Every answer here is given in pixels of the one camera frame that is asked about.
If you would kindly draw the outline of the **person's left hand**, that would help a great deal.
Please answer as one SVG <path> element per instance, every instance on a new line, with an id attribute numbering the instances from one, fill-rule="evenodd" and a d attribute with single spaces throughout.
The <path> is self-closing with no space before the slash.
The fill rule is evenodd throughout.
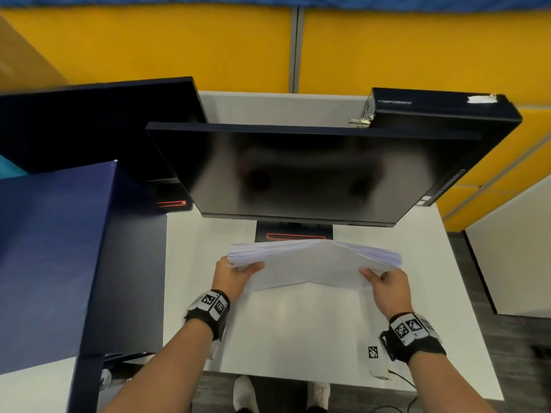
<path id="1" fill-rule="evenodd" d="M 230 266 L 227 256 L 216 263 L 211 290 L 223 292 L 230 303 L 235 302 L 243 293 L 249 279 L 254 274 L 238 273 Z"/>

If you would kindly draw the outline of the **person's right hand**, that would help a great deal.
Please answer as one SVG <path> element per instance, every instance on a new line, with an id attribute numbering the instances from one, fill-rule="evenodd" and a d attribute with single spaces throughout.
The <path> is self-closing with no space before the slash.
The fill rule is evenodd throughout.
<path id="1" fill-rule="evenodd" d="M 384 317 L 391 321 L 407 313 L 414 313 L 407 274 L 400 269 L 384 273 L 384 284 L 371 286 L 375 304 Z"/>

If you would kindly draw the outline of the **stack of white paper sheets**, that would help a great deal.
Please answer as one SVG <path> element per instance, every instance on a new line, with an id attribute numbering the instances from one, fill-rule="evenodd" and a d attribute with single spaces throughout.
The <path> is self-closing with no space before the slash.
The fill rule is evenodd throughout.
<path id="1" fill-rule="evenodd" d="M 244 293 L 304 283 L 361 290 L 370 287 L 361 268 L 380 276 L 402 267 L 399 253 L 328 239 L 232 244 L 227 257 L 237 269 L 265 264 L 248 281 Z"/>

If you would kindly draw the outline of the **person's left forearm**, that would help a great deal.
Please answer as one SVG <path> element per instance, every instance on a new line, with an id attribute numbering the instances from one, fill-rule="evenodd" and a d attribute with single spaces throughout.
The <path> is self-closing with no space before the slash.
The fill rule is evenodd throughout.
<path id="1" fill-rule="evenodd" d="M 187 321 L 102 413 L 189 413 L 212 341 L 206 323 Z"/>

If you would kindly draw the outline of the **person's right forearm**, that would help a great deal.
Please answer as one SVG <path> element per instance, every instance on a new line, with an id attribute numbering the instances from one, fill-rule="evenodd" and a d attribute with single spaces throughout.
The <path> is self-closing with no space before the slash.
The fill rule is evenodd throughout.
<path id="1" fill-rule="evenodd" d="M 445 355 L 417 352 L 408 367 L 424 413 L 497 413 Z"/>

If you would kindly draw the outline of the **black monitor stand base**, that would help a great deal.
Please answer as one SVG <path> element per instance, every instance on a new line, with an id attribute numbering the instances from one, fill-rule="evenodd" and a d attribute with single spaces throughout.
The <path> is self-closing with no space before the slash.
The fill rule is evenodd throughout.
<path id="1" fill-rule="evenodd" d="M 157 206 L 164 213 L 188 212 L 194 207 L 193 200 L 177 178 L 144 182 L 155 195 Z"/>
<path id="2" fill-rule="evenodd" d="M 255 242 L 333 240 L 333 225 L 320 223 L 268 222 L 256 224 Z"/>

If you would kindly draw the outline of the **large black computer monitor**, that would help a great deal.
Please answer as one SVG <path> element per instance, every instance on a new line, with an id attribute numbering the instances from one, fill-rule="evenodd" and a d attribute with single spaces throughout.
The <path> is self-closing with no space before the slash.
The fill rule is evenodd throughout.
<path id="1" fill-rule="evenodd" d="M 161 123 L 148 136 L 203 217 L 393 227 L 482 145 L 464 130 Z"/>

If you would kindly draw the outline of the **white shoe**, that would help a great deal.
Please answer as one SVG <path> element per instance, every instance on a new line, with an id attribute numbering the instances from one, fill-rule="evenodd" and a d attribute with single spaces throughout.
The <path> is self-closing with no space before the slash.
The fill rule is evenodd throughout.
<path id="1" fill-rule="evenodd" d="M 308 382 L 306 413 L 328 413 L 330 383 Z"/>
<path id="2" fill-rule="evenodd" d="M 259 413 L 256 392 L 248 376 L 241 375 L 235 380 L 232 403 L 235 413 Z"/>

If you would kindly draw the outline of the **white neighbouring desk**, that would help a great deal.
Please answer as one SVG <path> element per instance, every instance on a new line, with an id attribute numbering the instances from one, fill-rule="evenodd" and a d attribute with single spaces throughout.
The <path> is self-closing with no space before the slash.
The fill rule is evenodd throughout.
<path id="1" fill-rule="evenodd" d="M 551 174 L 465 237 L 495 313 L 551 319 Z"/>

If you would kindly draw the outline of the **black desktop computer case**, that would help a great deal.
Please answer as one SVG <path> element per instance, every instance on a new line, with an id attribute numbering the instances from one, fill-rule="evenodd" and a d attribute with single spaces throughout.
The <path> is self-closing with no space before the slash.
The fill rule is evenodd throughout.
<path id="1" fill-rule="evenodd" d="M 432 186 L 420 199 L 428 207 L 512 133 L 522 116 L 505 95 L 493 104 L 469 104 L 485 93 L 372 88 L 375 118 L 369 128 L 404 129 L 422 135 Z"/>

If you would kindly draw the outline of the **dark blue box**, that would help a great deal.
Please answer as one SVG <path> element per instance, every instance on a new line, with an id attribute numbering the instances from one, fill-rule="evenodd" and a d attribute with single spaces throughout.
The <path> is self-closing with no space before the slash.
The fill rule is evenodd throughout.
<path id="1" fill-rule="evenodd" d="M 0 413 L 95 413 L 162 349 L 167 222 L 116 161 L 0 180 Z"/>

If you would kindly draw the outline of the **yellow partition panel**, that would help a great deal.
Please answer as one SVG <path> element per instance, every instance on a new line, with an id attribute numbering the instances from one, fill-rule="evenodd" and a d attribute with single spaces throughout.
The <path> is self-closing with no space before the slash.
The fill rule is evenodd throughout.
<path id="1" fill-rule="evenodd" d="M 289 7 L 1 8 L 0 16 L 68 83 L 192 76 L 204 91 L 288 91 Z"/>
<path id="2" fill-rule="evenodd" d="M 501 93 L 523 121 L 438 201 L 459 232 L 551 174 L 551 9 L 421 14 L 306 9 L 299 93 Z"/>

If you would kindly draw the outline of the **metal bracket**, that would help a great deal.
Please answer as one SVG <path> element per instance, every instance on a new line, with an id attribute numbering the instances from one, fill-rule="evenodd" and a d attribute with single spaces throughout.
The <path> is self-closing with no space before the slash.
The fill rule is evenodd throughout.
<path id="1" fill-rule="evenodd" d="M 349 119 L 348 124 L 358 128 L 368 128 L 375 118 L 376 101 L 374 92 L 371 91 L 364 104 L 362 115 L 360 118 Z"/>

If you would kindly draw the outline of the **grey partition post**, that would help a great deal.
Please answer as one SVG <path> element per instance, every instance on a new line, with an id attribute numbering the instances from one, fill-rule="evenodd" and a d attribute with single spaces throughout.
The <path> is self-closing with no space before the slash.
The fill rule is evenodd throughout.
<path id="1" fill-rule="evenodd" d="M 298 93 L 300 85 L 300 68 L 302 41 L 304 35 L 305 8 L 296 6 L 291 8 L 290 53 L 288 92 Z"/>

